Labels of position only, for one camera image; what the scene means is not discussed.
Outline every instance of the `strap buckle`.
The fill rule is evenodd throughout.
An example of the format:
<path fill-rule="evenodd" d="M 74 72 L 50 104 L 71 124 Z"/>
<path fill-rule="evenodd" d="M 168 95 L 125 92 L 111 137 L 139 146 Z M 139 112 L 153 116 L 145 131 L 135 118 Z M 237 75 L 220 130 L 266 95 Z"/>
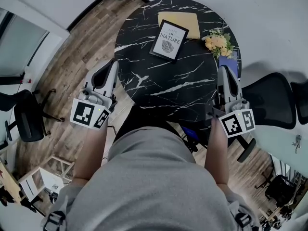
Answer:
<path fill-rule="evenodd" d="M 248 214 L 239 213 L 235 216 L 235 220 L 241 228 L 244 228 L 251 223 L 251 216 Z"/>
<path fill-rule="evenodd" d="M 59 231 L 65 220 L 65 214 L 62 211 L 51 212 L 43 227 L 43 231 Z"/>

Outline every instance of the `black marble tabletop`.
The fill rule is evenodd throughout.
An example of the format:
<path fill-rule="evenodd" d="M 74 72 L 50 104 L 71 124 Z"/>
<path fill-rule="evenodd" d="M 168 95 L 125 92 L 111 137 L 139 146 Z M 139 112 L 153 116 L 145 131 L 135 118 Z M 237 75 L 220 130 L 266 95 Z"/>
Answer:
<path fill-rule="evenodd" d="M 115 44 L 120 81 L 132 100 L 150 114 L 168 121 L 198 122 L 215 97 L 218 59 L 200 39 L 187 39 L 175 64 L 149 53 L 158 34 L 160 11 L 196 13 L 201 37 L 224 27 L 241 57 L 234 34 L 210 8 L 192 0 L 155 0 L 134 11 L 122 25 Z"/>

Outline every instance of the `framed print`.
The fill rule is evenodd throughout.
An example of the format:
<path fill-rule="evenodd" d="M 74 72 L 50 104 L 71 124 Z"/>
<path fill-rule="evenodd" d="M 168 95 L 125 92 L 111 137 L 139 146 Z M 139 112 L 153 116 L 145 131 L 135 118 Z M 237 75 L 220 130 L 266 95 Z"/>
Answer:
<path fill-rule="evenodd" d="M 189 30 L 163 20 L 159 33 L 151 47 L 150 54 L 175 62 L 184 44 Z"/>

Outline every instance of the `cable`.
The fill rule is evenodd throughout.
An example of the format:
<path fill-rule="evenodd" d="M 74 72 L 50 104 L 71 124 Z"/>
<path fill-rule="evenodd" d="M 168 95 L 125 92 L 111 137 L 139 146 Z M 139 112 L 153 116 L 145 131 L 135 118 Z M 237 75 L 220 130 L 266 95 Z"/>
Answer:
<path fill-rule="evenodd" d="M 114 132 L 115 132 L 115 135 L 116 135 L 116 129 L 114 126 L 108 126 L 109 128 L 113 128 L 114 129 Z"/>

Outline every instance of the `flower bouquet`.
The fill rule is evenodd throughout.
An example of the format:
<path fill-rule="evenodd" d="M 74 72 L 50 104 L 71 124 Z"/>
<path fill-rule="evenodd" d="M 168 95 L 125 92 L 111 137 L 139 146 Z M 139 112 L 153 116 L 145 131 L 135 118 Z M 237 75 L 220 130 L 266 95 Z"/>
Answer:
<path fill-rule="evenodd" d="M 214 57 L 227 56 L 232 58 L 233 46 L 230 43 L 230 34 L 223 33 L 222 29 L 210 30 L 210 35 L 205 36 L 205 46 L 213 53 Z"/>

